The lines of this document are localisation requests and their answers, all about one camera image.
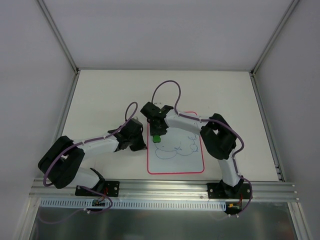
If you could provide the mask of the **green whiteboard eraser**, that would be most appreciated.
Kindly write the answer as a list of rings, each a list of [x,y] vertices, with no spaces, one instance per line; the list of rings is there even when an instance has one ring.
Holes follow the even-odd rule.
[[[161,136],[160,135],[154,135],[152,137],[152,142],[153,143],[160,143],[161,142]]]

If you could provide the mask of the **pink framed whiteboard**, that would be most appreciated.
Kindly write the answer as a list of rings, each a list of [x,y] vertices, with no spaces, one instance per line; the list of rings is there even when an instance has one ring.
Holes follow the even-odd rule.
[[[153,143],[147,127],[147,172],[151,175],[201,174],[205,160],[201,138],[179,128],[168,128],[161,142]]]

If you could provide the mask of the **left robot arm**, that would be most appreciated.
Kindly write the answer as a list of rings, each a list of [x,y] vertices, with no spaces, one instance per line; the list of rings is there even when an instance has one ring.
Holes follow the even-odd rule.
[[[147,148],[143,139],[143,124],[130,119],[107,135],[75,142],[66,135],[59,137],[38,162],[44,174],[43,185],[57,189],[76,187],[94,196],[102,194],[107,187],[105,178],[94,168],[82,168],[81,163],[91,157],[116,153],[129,148],[132,152]]]

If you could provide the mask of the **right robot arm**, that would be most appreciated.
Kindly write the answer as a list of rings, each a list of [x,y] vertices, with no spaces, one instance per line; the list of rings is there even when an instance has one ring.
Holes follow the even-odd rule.
[[[178,112],[174,107],[162,108],[147,102],[140,112],[149,124],[149,133],[155,144],[169,128],[180,129],[201,137],[206,151],[218,160],[222,180],[215,188],[221,198],[236,198],[242,191],[244,180],[236,167],[235,155],[244,148],[244,141],[218,113],[209,118],[200,118],[186,112]]]

